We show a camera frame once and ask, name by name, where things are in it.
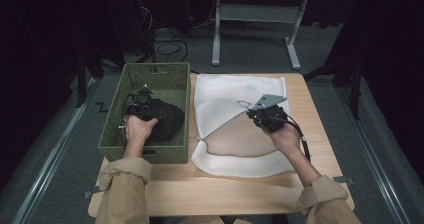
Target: white metal desk frame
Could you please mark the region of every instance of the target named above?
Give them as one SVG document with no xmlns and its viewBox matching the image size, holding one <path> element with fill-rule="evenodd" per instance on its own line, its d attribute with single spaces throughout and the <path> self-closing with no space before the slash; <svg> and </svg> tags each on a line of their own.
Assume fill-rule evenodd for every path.
<svg viewBox="0 0 424 224">
<path fill-rule="evenodd" d="M 215 5 L 215 35 L 212 49 L 212 65 L 219 66 L 221 52 L 221 20 L 237 21 L 260 21 L 260 22 L 282 22 L 293 23 L 290 37 L 285 37 L 285 44 L 289 53 L 290 61 L 294 70 L 300 70 L 301 66 L 294 49 L 294 40 L 305 12 L 308 0 L 302 0 L 299 6 L 256 6 L 222 4 L 221 0 L 216 0 Z"/>
</svg>

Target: rolled-up sleeve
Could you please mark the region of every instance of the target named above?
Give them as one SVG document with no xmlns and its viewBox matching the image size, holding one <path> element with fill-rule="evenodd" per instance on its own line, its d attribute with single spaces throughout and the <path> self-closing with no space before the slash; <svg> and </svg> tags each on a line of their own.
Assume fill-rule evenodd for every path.
<svg viewBox="0 0 424 224">
<path fill-rule="evenodd" d="M 149 223 L 145 185 L 150 171 L 151 164 L 142 158 L 109 163 L 99 176 L 99 189 L 105 192 L 96 223 Z"/>
<path fill-rule="evenodd" d="M 303 189 L 297 208 L 306 223 L 361 223 L 346 203 L 347 192 L 327 176 L 314 179 Z"/>
</svg>

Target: person's left hand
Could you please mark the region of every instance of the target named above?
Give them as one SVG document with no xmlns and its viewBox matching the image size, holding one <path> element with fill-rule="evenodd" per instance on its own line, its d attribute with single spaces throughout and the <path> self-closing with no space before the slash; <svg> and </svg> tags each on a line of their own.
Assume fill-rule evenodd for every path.
<svg viewBox="0 0 424 224">
<path fill-rule="evenodd" d="M 127 137 L 127 147 L 125 148 L 125 157 L 141 157 L 144 143 L 152 133 L 153 126 L 158 119 L 153 118 L 150 121 L 143 121 L 136 116 L 125 118 L 125 132 Z"/>
</svg>

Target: sleeve cuff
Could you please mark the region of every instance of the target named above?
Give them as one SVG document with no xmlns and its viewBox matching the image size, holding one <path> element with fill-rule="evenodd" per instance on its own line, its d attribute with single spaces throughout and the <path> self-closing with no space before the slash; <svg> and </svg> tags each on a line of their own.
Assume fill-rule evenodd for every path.
<svg viewBox="0 0 424 224">
<path fill-rule="evenodd" d="M 124 158 L 114 162 L 100 172 L 99 176 L 99 189 L 105 191 L 109 189 L 114 176 L 117 173 L 131 173 L 135 176 L 141 177 L 145 184 L 150 181 L 150 172 L 152 165 L 143 158 Z"/>
<path fill-rule="evenodd" d="M 320 202 L 331 201 L 334 199 L 347 199 L 347 192 L 339 183 L 333 181 L 327 176 L 321 176 L 314 179 L 310 186 L 303 189 L 297 208 L 302 215 L 307 215 L 311 207 Z"/>
</svg>

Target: white fabric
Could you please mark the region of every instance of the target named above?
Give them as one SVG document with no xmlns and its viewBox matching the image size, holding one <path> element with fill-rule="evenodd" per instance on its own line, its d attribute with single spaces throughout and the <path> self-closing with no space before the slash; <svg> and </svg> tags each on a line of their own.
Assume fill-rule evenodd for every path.
<svg viewBox="0 0 424 224">
<path fill-rule="evenodd" d="M 284 78 L 198 76 L 194 108 L 202 140 L 192 161 L 199 169 L 218 176 L 247 178 L 293 170 L 269 137 L 244 113 L 264 94 L 287 97 Z M 290 114 L 288 101 L 279 106 Z"/>
</svg>

